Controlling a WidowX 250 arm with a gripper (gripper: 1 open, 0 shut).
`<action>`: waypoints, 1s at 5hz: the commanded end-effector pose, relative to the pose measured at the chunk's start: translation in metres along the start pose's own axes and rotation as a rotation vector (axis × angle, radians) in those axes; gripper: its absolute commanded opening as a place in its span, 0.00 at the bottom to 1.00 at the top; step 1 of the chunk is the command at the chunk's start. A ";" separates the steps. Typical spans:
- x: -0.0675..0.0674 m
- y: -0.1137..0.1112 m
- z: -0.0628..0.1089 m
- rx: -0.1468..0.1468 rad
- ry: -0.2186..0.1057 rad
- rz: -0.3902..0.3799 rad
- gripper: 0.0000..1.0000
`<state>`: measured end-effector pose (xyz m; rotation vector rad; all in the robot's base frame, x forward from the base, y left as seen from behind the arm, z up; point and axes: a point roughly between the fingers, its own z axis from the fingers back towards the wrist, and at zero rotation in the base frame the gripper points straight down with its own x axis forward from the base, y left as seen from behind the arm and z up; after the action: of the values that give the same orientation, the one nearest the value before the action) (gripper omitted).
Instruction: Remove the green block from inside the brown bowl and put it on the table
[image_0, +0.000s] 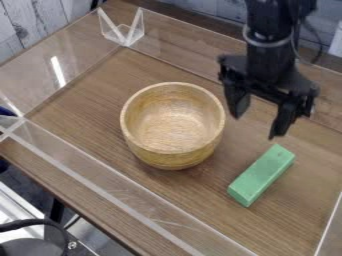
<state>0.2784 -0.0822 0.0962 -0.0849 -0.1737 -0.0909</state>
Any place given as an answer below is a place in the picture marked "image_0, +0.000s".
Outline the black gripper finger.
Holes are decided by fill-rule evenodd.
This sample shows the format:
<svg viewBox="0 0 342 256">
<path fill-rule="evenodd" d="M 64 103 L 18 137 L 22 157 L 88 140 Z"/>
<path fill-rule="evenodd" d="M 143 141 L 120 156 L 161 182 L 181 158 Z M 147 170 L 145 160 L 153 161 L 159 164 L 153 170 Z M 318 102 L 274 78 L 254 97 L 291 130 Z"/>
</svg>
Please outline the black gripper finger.
<svg viewBox="0 0 342 256">
<path fill-rule="evenodd" d="M 242 82 L 224 79 L 223 86 L 230 114 L 239 119 L 250 107 L 250 93 Z"/>
<path fill-rule="evenodd" d="M 278 114 L 274 119 L 268 139 L 272 140 L 278 136 L 284 136 L 290 126 L 294 124 L 296 119 L 302 116 L 310 117 L 312 111 L 312 102 L 286 101 L 278 107 Z"/>
</svg>

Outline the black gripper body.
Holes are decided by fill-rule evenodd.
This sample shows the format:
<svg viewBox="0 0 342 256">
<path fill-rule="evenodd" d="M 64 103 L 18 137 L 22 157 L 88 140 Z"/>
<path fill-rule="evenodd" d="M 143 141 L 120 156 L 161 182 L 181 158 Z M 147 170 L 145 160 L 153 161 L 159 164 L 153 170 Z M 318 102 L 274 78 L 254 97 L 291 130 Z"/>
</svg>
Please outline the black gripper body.
<svg viewBox="0 0 342 256">
<path fill-rule="evenodd" d="M 291 42 L 276 47 L 247 45 L 244 55 L 218 57 L 218 78 L 242 82 L 250 96 L 278 105 L 286 101 L 312 102 L 319 87 L 306 78 L 295 65 L 296 47 Z"/>
</svg>

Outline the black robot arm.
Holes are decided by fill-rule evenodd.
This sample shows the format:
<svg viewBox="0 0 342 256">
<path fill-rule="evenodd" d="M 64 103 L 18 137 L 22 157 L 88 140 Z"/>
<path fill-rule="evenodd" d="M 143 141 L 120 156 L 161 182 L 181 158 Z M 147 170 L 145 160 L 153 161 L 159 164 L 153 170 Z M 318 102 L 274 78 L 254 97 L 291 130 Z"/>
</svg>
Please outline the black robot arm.
<svg viewBox="0 0 342 256">
<path fill-rule="evenodd" d="M 298 118 L 308 117 L 319 86 L 296 68 L 298 43 L 316 0 L 244 0 L 244 55 L 218 57 L 230 114 L 240 118 L 254 96 L 278 106 L 268 137 L 283 136 Z"/>
</svg>

